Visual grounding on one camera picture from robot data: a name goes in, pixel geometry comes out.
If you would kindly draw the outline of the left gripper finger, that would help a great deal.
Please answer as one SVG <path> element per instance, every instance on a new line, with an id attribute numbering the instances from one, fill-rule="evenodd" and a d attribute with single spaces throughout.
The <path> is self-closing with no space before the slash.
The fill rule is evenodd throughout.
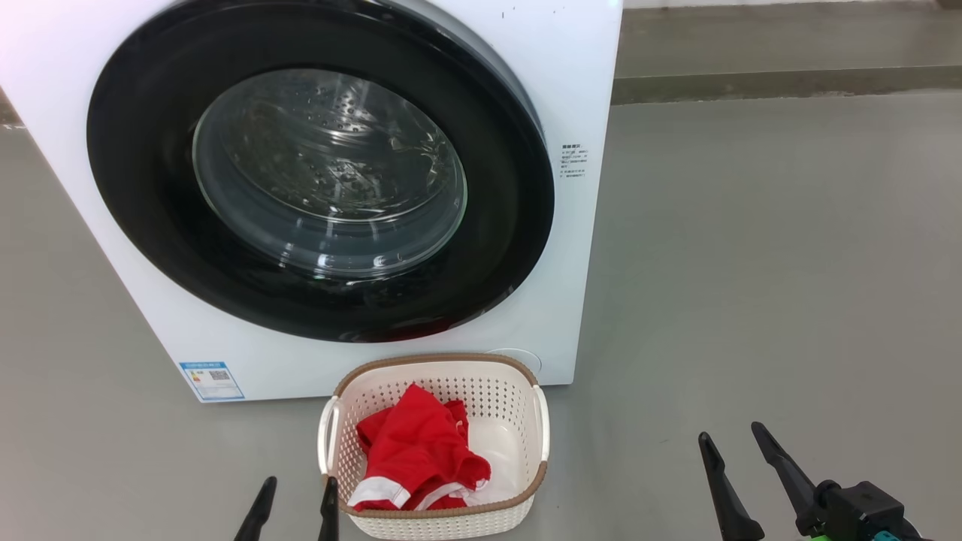
<path id="1" fill-rule="evenodd" d="M 260 540 L 262 528 L 267 524 L 269 516 L 271 516 L 272 507 L 274 507 L 276 490 L 277 477 L 269 476 L 264 483 L 262 483 L 261 489 L 257 496 L 255 496 L 250 510 L 247 511 L 243 523 L 241 523 L 236 535 L 234 535 L 234 541 Z"/>
<path id="2" fill-rule="evenodd" d="M 317 541 L 340 540 L 339 482 L 336 477 L 324 477 L 324 491 L 319 513 L 322 516 L 322 526 L 320 526 Z"/>

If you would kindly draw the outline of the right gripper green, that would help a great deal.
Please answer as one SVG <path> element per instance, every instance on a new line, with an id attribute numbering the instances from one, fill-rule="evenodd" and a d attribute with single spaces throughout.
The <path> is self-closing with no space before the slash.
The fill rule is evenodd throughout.
<path id="1" fill-rule="evenodd" d="M 815 484 L 794 462 L 763 422 L 750 425 L 763 458 L 776 470 L 777 476 L 796 513 L 798 541 L 829 541 L 824 535 L 822 520 L 815 510 Z M 721 540 L 762 540 L 765 537 L 758 521 L 749 516 L 737 496 L 728 476 L 726 464 L 712 437 L 707 432 L 698 435 L 702 464 L 706 472 L 712 506 L 717 516 Z"/>

